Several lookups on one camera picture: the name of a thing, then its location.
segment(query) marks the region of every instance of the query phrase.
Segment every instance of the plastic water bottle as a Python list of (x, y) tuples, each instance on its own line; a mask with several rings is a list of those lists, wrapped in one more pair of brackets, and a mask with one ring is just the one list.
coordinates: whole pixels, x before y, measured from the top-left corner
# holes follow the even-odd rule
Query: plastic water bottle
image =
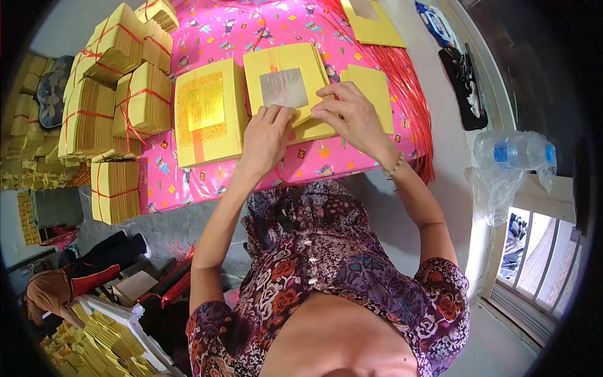
[(557, 166), (555, 147), (533, 131), (488, 131), (475, 138), (473, 154), (483, 169), (540, 170)]

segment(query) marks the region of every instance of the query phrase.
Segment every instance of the red cloth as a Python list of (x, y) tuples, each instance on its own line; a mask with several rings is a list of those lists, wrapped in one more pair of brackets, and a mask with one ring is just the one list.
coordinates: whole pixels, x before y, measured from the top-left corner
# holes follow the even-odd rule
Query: red cloth
[(107, 282), (110, 282), (113, 279), (116, 279), (118, 275), (119, 265), (114, 264), (113, 266), (99, 273), (71, 279), (71, 290), (73, 292), (73, 297), (78, 297), (82, 294), (86, 294), (95, 289), (96, 287), (106, 284)]

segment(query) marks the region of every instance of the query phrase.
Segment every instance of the hand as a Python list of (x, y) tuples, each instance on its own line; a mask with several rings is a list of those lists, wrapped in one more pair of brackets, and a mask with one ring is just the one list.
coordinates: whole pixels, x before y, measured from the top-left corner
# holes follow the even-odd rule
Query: hand
[(333, 94), (339, 100), (323, 99), (312, 108), (312, 117), (333, 127), (347, 142), (384, 168), (392, 169), (400, 153), (383, 131), (373, 104), (351, 82), (330, 84), (316, 92), (319, 97)]
[(289, 120), (294, 114), (292, 107), (261, 106), (249, 122), (238, 168), (255, 185), (285, 157)]

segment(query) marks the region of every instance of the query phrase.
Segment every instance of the woman's right hand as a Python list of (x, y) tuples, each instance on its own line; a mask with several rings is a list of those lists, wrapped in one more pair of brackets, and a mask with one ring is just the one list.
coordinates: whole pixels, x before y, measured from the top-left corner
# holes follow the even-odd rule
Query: woman's right hand
[(333, 127), (348, 143), (385, 169), (394, 168), (400, 153), (383, 131), (373, 104), (351, 82), (330, 84), (316, 92), (319, 97), (333, 94), (339, 99), (323, 99), (312, 108), (312, 117)]

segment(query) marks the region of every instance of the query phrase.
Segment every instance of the beaded bracelet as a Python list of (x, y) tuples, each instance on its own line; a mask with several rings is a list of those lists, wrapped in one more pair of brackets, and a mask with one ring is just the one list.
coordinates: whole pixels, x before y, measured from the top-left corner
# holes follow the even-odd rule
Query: beaded bracelet
[(383, 168), (383, 174), (385, 174), (386, 177), (391, 178), (396, 170), (398, 170), (400, 165), (402, 165), (402, 162), (404, 162), (404, 157), (406, 157), (406, 154), (404, 152), (400, 152), (400, 157), (398, 157), (398, 162), (396, 162), (396, 165), (392, 168), (392, 170), (385, 170), (385, 168)]

